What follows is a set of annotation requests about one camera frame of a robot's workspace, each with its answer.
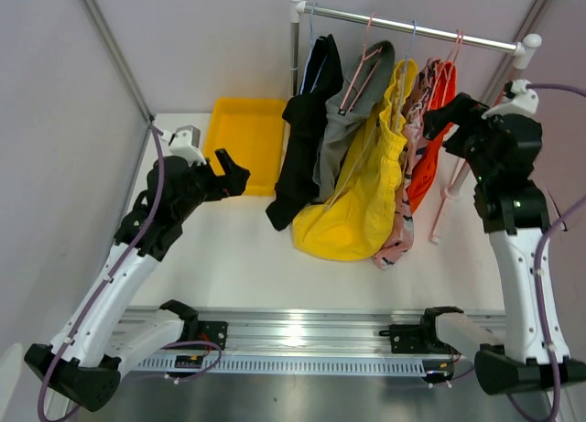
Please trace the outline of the orange shorts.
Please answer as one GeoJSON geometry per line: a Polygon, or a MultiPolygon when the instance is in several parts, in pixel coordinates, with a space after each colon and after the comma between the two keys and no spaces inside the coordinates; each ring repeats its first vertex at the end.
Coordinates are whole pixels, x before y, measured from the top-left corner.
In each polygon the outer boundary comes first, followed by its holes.
{"type": "MultiPolygon", "coordinates": [[[[424,114],[435,111],[450,102],[455,97],[456,87],[457,68],[451,61],[441,62],[438,67],[438,76],[432,89],[431,99],[425,107],[424,114]]],[[[444,125],[440,130],[439,137],[432,141],[423,138],[425,145],[416,150],[417,163],[411,174],[411,182],[407,187],[407,195],[412,212],[417,210],[432,187],[436,177],[439,151],[443,138],[450,131],[451,127],[452,124],[444,125]]]]}

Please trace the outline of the pink patterned shorts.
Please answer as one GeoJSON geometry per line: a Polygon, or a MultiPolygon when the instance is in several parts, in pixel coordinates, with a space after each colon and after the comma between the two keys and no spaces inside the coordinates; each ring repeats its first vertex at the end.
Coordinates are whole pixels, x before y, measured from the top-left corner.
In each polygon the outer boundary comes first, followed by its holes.
{"type": "Polygon", "coordinates": [[[413,169],[427,147],[427,142],[422,140],[423,115],[435,92],[440,65],[439,59],[427,61],[416,77],[414,88],[403,106],[402,115],[406,122],[401,135],[407,142],[400,157],[402,180],[396,191],[393,228],[381,249],[372,257],[373,263],[382,270],[390,269],[414,243],[413,212],[407,190],[411,184],[413,169]]]}

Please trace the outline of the black shorts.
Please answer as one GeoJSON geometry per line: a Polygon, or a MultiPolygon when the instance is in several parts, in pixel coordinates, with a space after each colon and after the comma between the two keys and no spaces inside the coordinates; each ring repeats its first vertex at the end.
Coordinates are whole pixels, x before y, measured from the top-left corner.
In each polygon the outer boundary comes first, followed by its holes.
{"type": "Polygon", "coordinates": [[[313,173],[327,124],[325,103],[340,92],[342,84],[335,39],[333,35],[321,36],[311,51],[300,93],[288,101],[282,114],[289,123],[288,146],[275,185],[275,200],[266,208],[268,219],[279,232],[319,194],[313,173]]]}

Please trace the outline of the pink hanger of orange shorts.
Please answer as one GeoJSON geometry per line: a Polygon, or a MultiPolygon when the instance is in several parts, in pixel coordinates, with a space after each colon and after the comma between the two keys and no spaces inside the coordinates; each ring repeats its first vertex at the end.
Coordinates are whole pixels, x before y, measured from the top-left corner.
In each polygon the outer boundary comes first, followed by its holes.
{"type": "Polygon", "coordinates": [[[450,79],[452,77],[452,73],[454,72],[456,61],[461,51],[463,38],[464,31],[462,29],[458,29],[457,37],[453,43],[448,57],[439,65],[439,74],[436,78],[436,84],[434,85],[431,101],[432,104],[437,105],[437,108],[442,107],[446,102],[448,89],[450,86],[450,79]]]}

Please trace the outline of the grey shorts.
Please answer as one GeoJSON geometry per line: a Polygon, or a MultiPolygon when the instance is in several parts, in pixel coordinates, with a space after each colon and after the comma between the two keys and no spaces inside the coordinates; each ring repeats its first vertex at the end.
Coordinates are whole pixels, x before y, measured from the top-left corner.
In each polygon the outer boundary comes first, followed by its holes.
{"type": "Polygon", "coordinates": [[[345,90],[352,80],[361,54],[343,73],[342,89],[325,103],[327,124],[317,151],[313,181],[318,186],[318,196],[313,200],[322,203],[331,197],[340,175],[342,162],[353,142],[359,126],[369,117],[374,106],[382,100],[395,66],[395,48],[388,40],[376,42],[381,46],[380,63],[372,78],[356,102],[354,108],[343,114],[340,105],[345,90]]]}

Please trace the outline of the pink hanger of grey shorts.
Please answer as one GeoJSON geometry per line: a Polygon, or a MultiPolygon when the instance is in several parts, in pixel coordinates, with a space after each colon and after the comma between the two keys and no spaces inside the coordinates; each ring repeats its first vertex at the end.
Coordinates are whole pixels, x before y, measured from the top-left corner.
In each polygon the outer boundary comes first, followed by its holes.
{"type": "Polygon", "coordinates": [[[343,114],[350,112],[354,108],[356,102],[362,95],[366,84],[370,81],[374,71],[380,63],[379,54],[382,51],[381,46],[379,44],[373,44],[373,46],[367,47],[368,36],[374,18],[375,12],[370,15],[367,22],[361,58],[356,66],[352,80],[345,90],[345,95],[340,105],[340,111],[343,114]]]}

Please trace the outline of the yellow shorts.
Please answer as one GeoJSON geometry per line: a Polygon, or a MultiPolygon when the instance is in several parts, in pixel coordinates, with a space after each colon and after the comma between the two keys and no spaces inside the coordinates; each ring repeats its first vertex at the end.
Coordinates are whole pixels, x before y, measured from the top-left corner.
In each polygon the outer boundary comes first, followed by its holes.
{"type": "MultiPolygon", "coordinates": [[[[412,60],[407,78],[412,92],[418,75],[418,65],[412,60]]],[[[400,137],[406,118],[401,124],[400,137]]],[[[382,247],[393,228],[396,208],[396,191],[402,180],[402,167],[398,166],[400,180],[394,174],[388,181],[373,169],[354,177],[347,190],[331,207],[323,212],[319,204],[303,209],[292,223],[292,242],[303,253],[334,261],[358,261],[373,256],[382,247]]]]}

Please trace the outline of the blue hanger of yellow shorts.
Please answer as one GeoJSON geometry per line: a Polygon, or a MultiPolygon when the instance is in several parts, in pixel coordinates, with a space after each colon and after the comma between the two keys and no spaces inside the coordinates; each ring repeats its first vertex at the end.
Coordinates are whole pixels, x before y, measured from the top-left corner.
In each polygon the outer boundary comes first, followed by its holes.
{"type": "Polygon", "coordinates": [[[399,156],[404,146],[400,137],[401,124],[404,122],[401,108],[407,88],[412,84],[407,78],[411,61],[406,58],[397,62],[395,57],[395,66],[382,100],[356,131],[342,162],[333,195],[317,203],[323,212],[330,211],[347,190],[349,182],[368,169],[375,170],[383,181],[388,181],[392,174],[396,180],[400,180],[399,156]]]}

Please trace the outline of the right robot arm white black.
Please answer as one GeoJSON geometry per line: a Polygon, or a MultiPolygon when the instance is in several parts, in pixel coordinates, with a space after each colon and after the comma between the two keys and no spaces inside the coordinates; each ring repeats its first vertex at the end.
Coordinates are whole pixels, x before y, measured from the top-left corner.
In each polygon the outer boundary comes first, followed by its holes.
{"type": "Polygon", "coordinates": [[[548,267],[550,223],[545,195],[531,180],[542,126],[517,99],[489,108],[466,93],[424,116],[432,140],[447,124],[456,132],[446,151],[466,160],[476,179],[474,207],[500,274],[505,338],[471,322],[458,308],[429,308],[418,329],[429,352],[448,345],[473,363],[488,395],[560,388],[585,380],[585,364],[570,355],[548,267]]]}

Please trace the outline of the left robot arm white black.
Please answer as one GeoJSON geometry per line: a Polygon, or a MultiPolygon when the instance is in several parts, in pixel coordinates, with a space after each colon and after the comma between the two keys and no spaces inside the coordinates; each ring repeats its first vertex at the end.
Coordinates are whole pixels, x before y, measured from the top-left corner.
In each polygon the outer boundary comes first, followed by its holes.
{"type": "Polygon", "coordinates": [[[130,300],[183,234],[183,224],[204,202],[240,196],[250,172],[228,152],[215,152],[223,173],[207,159],[160,156],[146,188],[123,218],[104,267],[91,290],[49,344],[34,343],[24,361],[43,391],[95,412],[112,398],[123,378],[154,352],[198,345],[199,313],[177,300],[124,337],[113,333],[130,300]]]}

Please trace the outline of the yellow plastic tray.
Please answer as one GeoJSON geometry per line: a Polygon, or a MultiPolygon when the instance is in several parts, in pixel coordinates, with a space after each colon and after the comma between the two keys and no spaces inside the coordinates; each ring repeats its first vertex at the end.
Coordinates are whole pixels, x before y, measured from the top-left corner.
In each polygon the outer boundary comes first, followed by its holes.
{"type": "Polygon", "coordinates": [[[222,167],[214,151],[226,149],[233,161],[250,171],[247,196],[270,197],[280,173],[285,138],[279,99],[220,98],[215,102],[205,136],[204,155],[215,173],[222,167]]]}

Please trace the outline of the metal clothes rack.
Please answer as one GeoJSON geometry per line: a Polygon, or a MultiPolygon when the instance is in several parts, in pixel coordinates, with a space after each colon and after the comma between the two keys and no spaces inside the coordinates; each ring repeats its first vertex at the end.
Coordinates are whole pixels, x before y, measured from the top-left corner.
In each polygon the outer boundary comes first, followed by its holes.
{"type": "Polygon", "coordinates": [[[498,100],[503,96],[502,87],[515,76],[526,70],[537,50],[542,45],[542,37],[536,33],[544,9],[548,6],[549,0],[534,0],[522,21],[521,26],[515,34],[515,41],[512,43],[496,41],[488,38],[479,38],[464,35],[461,32],[448,32],[439,29],[410,25],[405,22],[393,21],[390,19],[370,19],[367,16],[350,12],[344,12],[327,7],[317,7],[306,0],[289,1],[290,21],[290,93],[298,93],[298,54],[299,54],[299,31],[301,17],[308,13],[310,15],[323,16],[355,24],[368,24],[373,27],[408,33],[414,36],[435,38],[438,40],[455,42],[457,44],[476,47],[480,49],[491,49],[505,54],[499,64],[490,86],[487,87],[483,99],[486,102],[498,100]]]}

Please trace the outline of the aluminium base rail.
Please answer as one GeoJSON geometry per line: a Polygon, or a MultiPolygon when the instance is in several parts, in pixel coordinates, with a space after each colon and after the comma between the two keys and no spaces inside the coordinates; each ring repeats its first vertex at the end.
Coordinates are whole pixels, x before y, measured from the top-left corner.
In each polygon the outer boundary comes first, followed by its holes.
{"type": "MultiPolygon", "coordinates": [[[[130,308],[113,333],[124,337],[154,317],[156,310],[130,308]]],[[[417,324],[414,314],[339,313],[318,311],[230,311],[200,310],[198,345],[177,348],[177,355],[196,351],[197,360],[170,359],[170,348],[160,349],[133,370],[165,369],[183,372],[211,368],[214,372],[366,374],[424,376],[427,366],[443,367],[463,355],[393,353],[390,341],[379,335],[390,324],[417,324]]],[[[506,342],[520,340],[504,317],[472,317],[474,322],[506,342]]]]}

